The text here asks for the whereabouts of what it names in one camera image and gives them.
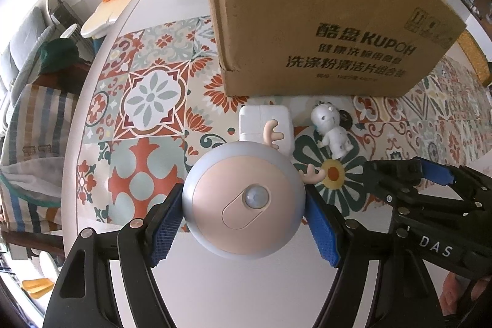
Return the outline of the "person right hand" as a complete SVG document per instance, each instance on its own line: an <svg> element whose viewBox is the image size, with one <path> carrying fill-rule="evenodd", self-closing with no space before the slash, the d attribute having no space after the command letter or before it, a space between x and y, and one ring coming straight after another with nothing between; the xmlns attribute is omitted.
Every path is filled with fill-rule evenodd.
<svg viewBox="0 0 492 328"><path fill-rule="evenodd" d="M491 277L486 276L477 281L471 291L472 301L476 301L486 289ZM460 275L449 272L442 286L442 293L439 297L439 304L443 315L454 315L458 307L459 299L465 294L467 280Z"/></svg>

